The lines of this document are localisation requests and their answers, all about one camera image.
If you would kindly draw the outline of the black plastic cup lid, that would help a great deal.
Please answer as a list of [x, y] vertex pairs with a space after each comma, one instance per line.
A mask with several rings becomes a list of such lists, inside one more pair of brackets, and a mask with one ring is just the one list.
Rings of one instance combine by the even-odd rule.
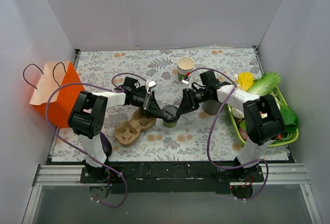
[[166, 105], [162, 108], [163, 121], [176, 122], [179, 116], [176, 115], [178, 108], [175, 105]]

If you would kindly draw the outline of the green paper cup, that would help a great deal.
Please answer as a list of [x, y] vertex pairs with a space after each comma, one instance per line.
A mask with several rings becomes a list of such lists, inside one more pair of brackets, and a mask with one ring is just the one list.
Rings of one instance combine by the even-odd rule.
[[164, 119], [163, 123], [168, 128], [173, 128], [176, 126], [178, 119]]

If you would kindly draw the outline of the brown cardboard cup carrier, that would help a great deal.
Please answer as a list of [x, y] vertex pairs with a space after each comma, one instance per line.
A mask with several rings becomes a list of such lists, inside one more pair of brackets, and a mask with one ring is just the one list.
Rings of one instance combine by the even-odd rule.
[[114, 136], [124, 147], [133, 145], [142, 132], [151, 129], [156, 118], [147, 116], [142, 109], [137, 109], [129, 120], [121, 122], [114, 128]]

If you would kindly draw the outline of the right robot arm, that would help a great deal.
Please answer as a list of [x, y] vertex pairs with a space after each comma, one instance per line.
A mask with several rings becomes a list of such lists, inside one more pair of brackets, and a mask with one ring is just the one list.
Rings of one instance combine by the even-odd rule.
[[285, 131], [286, 125], [272, 95], [259, 96], [244, 92], [238, 89], [233, 80], [220, 82], [215, 76], [216, 72], [205, 68], [205, 72], [200, 74], [203, 87], [197, 90], [191, 86], [190, 73], [183, 77], [182, 82], [189, 87], [183, 89], [183, 98], [176, 114], [181, 116], [195, 111], [200, 103], [210, 100], [221, 103], [220, 110], [228, 104], [243, 112], [246, 143], [235, 157], [232, 167], [218, 167], [226, 178], [243, 182], [257, 170], [262, 154]]

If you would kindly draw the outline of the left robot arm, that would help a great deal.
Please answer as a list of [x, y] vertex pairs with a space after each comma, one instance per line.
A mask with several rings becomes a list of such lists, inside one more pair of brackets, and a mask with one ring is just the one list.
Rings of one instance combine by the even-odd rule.
[[112, 154], [109, 139], [102, 132], [106, 110], [111, 107], [132, 105], [137, 110], [132, 117], [114, 128], [114, 136], [124, 147], [132, 145], [141, 132], [149, 130], [164, 114], [154, 91], [155, 81], [140, 86], [137, 79], [126, 77], [121, 85], [123, 92], [91, 93], [81, 91], [68, 118], [68, 125], [82, 141], [87, 158], [83, 164], [88, 175], [100, 183], [106, 182], [110, 171], [106, 167]]

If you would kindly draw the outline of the grey straw holder cup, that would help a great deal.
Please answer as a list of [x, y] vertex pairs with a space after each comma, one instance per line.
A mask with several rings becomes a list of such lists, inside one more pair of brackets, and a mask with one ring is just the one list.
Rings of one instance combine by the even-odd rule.
[[216, 115], [222, 103], [216, 100], [208, 100], [202, 104], [203, 111], [208, 115]]

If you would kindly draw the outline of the floral tablecloth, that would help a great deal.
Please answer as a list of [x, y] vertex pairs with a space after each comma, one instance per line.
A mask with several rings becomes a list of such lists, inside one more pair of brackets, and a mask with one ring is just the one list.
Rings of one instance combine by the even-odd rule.
[[[256, 78], [262, 73], [253, 49], [176, 49], [135, 51], [81, 52], [76, 70], [89, 91], [100, 86], [110, 88], [123, 83], [126, 76], [137, 74], [157, 83], [155, 97], [160, 107], [178, 106], [185, 85], [178, 80], [177, 61], [181, 57], [194, 60], [192, 80], [199, 83], [199, 74], [206, 67], [217, 70], [220, 81], [234, 79], [236, 74], [251, 72]], [[105, 114], [103, 133], [112, 144], [112, 161], [231, 161], [241, 151], [228, 109], [215, 119], [202, 108], [180, 117], [173, 128], [162, 120], [142, 133], [129, 147], [123, 147], [113, 135], [114, 128], [131, 118], [135, 108], [110, 108]]]

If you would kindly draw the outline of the stack of paper cups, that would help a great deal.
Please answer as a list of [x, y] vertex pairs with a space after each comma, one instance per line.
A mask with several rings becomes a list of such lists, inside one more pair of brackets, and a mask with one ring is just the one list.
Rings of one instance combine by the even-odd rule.
[[177, 75], [181, 82], [183, 77], [194, 68], [194, 60], [190, 57], [181, 57], [177, 61]]

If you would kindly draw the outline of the white radish toy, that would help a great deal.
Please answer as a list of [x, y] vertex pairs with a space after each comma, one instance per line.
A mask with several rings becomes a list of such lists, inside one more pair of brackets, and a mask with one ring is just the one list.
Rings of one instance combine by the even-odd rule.
[[231, 112], [232, 112], [232, 115], [233, 115], [235, 118], [238, 118], [238, 119], [244, 119], [244, 113], [243, 113], [243, 111], [240, 111], [240, 110], [237, 109], [237, 108], [231, 107]]

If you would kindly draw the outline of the green plastic basket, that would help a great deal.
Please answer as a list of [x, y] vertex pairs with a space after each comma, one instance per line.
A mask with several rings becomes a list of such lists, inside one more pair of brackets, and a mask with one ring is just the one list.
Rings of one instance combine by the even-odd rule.
[[[283, 120], [286, 125], [285, 132], [283, 132], [281, 135], [279, 135], [270, 145], [269, 147], [278, 147], [287, 145], [290, 143], [293, 143], [297, 140], [299, 136], [299, 122], [298, 118], [295, 114], [295, 112], [290, 108], [284, 99], [282, 93], [280, 92], [278, 87], [275, 87], [271, 94], [275, 97], [276, 102], [279, 104], [280, 107], [283, 107], [284, 109], [280, 110], [280, 113], [283, 115]], [[242, 145], [245, 145], [245, 141], [241, 138], [239, 133], [239, 128], [242, 128], [245, 130], [245, 122], [244, 119], [237, 119], [232, 115], [231, 112], [231, 106], [228, 105], [229, 110], [229, 116], [232, 121], [232, 124], [234, 125], [236, 134], [238, 136], [238, 139], [242, 143]]]

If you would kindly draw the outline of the purple eggplant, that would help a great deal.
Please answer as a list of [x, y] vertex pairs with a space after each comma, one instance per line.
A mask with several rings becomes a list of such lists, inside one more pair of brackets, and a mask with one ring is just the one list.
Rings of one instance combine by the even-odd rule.
[[103, 151], [106, 154], [106, 156], [109, 157], [112, 154], [112, 145], [103, 132], [100, 132], [100, 139], [101, 139]]

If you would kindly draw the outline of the pink sweet potato toy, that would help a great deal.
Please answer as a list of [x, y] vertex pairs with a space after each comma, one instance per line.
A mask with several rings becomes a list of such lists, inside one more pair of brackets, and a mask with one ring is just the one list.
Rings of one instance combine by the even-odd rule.
[[244, 129], [239, 128], [239, 133], [240, 133], [241, 138], [242, 138], [244, 141], [247, 141], [247, 139], [248, 139], [248, 134], [247, 134], [247, 132], [246, 132]]

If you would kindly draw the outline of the napa cabbage toy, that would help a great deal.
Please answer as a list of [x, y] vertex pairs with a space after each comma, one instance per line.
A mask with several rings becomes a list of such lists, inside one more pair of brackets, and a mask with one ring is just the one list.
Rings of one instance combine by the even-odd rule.
[[276, 72], [265, 73], [248, 90], [248, 93], [255, 95], [266, 95], [273, 90], [281, 81], [280, 75]]

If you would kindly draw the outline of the orange paper bag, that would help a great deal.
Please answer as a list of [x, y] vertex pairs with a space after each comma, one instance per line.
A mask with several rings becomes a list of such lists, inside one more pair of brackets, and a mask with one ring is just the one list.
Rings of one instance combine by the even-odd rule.
[[48, 117], [51, 124], [60, 129], [68, 128], [69, 115], [75, 101], [79, 93], [85, 90], [73, 63], [68, 60], [49, 61], [43, 69], [34, 63], [28, 66], [34, 66], [40, 71], [35, 85], [25, 81], [34, 88], [30, 105]]

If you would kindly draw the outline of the aluminium frame rail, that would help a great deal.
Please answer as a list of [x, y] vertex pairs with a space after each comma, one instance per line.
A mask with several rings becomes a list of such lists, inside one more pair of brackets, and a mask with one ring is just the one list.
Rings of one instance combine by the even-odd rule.
[[[32, 223], [37, 205], [41, 196], [42, 188], [45, 186], [90, 186], [101, 188], [104, 184], [85, 184], [80, 182], [80, 176], [83, 165], [41, 165], [37, 169], [37, 173], [32, 185], [32, 192], [28, 202], [24, 223]], [[322, 219], [319, 214], [316, 202], [311, 192], [310, 179], [302, 163], [271, 163], [266, 166], [261, 164], [264, 169], [263, 183], [268, 185], [297, 185], [302, 191], [303, 200], [305, 201], [310, 219], [312, 223], [321, 223]], [[262, 185], [263, 183], [254, 183], [252, 186]]]

